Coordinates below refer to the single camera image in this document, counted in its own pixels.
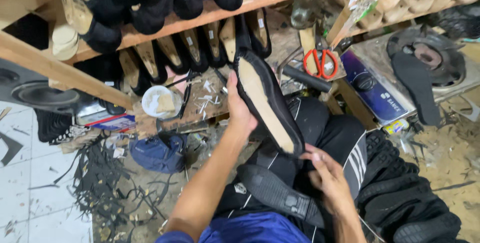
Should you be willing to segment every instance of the white tile floor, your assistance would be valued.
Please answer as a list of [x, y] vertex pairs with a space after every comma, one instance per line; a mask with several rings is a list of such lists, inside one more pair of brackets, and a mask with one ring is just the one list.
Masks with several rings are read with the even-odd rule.
[[[68, 170], [75, 154], [63, 154], [57, 146], [39, 141], [33, 109], [0, 101], [0, 112], [5, 107], [12, 110], [0, 120], [0, 132], [23, 148], [0, 167], [0, 243], [93, 243], [92, 222], [79, 218], [81, 212], [69, 193], [73, 171], [58, 182], [59, 188], [28, 190], [53, 183]], [[0, 159], [5, 149], [0, 140]]]

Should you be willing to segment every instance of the blue backpack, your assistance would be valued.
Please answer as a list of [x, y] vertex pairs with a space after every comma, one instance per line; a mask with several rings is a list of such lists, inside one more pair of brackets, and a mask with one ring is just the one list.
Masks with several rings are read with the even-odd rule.
[[158, 135], [130, 143], [130, 154], [147, 170], [173, 174], [185, 167], [186, 135]]

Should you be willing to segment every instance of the black pants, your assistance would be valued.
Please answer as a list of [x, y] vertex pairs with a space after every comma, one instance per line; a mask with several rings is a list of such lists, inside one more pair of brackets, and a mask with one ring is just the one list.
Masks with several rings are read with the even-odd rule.
[[[344, 166], [345, 178], [355, 199], [362, 184], [367, 158], [365, 129], [360, 121], [350, 115], [330, 116], [327, 107], [311, 97], [293, 99], [288, 107], [305, 142], [323, 149]], [[262, 142], [246, 163], [268, 168], [287, 185], [311, 197], [321, 195], [320, 191], [313, 188], [307, 175], [308, 171], [314, 170], [312, 162], [278, 153], [269, 138]], [[260, 203], [248, 191], [245, 194], [237, 192], [235, 185], [239, 183], [240, 180], [236, 177], [225, 187], [214, 218], [234, 218], [255, 212], [278, 212]], [[307, 237], [315, 238], [313, 242], [333, 240], [333, 231], [325, 229], [318, 233], [316, 227], [295, 217], [286, 217]]]

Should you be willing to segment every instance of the white glue container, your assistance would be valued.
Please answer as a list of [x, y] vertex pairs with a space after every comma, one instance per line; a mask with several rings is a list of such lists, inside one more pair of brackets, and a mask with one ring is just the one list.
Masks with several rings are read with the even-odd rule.
[[[141, 107], [147, 115], [160, 119], [167, 119], [175, 117], [178, 114], [182, 107], [183, 99], [180, 95], [172, 92], [164, 86], [153, 86], [145, 92], [141, 102]], [[170, 107], [171, 109], [159, 112], [159, 108], [162, 107]]]

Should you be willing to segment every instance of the shelf board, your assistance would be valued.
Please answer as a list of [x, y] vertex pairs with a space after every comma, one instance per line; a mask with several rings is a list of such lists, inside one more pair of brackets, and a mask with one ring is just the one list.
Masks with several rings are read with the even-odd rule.
[[[118, 47], [118, 50], [163, 36], [171, 35], [173, 33], [181, 32], [200, 25], [205, 25], [220, 19], [231, 17], [239, 13], [245, 13], [261, 7], [272, 5], [281, 1], [285, 0], [243, 0], [243, 5], [239, 9], [231, 12], [220, 9], [213, 0], [204, 0], [204, 11], [199, 17], [191, 20], [182, 20], [178, 18], [174, 13], [171, 13], [169, 16], [166, 17], [165, 25], [163, 26], [163, 28], [159, 32], [152, 35], [143, 35], [141, 33], [138, 33], [131, 24], [125, 25], [122, 28], [123, 38], [122, 43]], [[79, 40], [79, 46], [76, 55], [68, 61], [65, 61], [65, 63], [73, 64], [75, 62], [93, 58], [95, 56], [98, 56], [99, 54], [100, 53], [93, 51], [83, 40]]]
[[410, 13], [410, 12], [408, 12], [407, 14], [405, 14], [405, 15], [402, 17], [401, 20], [395, 21], [395, 22], [391, 22], [391, 23], [382, 22], [381, 25], [378, 26], [378, 27], [376, 27], [376, 28], [363, 29], [363, 28], [358, 27], [357, 24], [355, 24], [355, 25], [351, 28], [348, 37], [355, 36], [355, 35], [358, 35], [358, 34], [362, 34], [362, 33], [365, 33], [365, 32], [369, 32], [369, 31], [372, 31], [372, 30], [376, 30], [376, 29], [381, 28], [381, 27], [384, 27], [384, 26], [389, 26], [389, 25], [393, 25], [393, 24], [396, 24], [396, 23], [400, 23], [400, 22], [406, 21], [406, 20], [414, 19], [414, 18], [417, 18], [417, 17], [420, 17], [420, 16], [424, 16], [424, 15], [427, 15], [427, 14], [430, 14], [430, 13], [436, 13], [436, 12], [439, 12], [439, 11], [444, 10], [444, 9], [448, 9], [448, 8], [453, 7], [453, 6], [456, 6], [456, 5], [458, 5], [456, 2], [451, 1], [450, 3], [447, 4], [447, 6], [441, 8], [440, 10], [428, 11], [428, 12], [425, 12], [425, 13]]

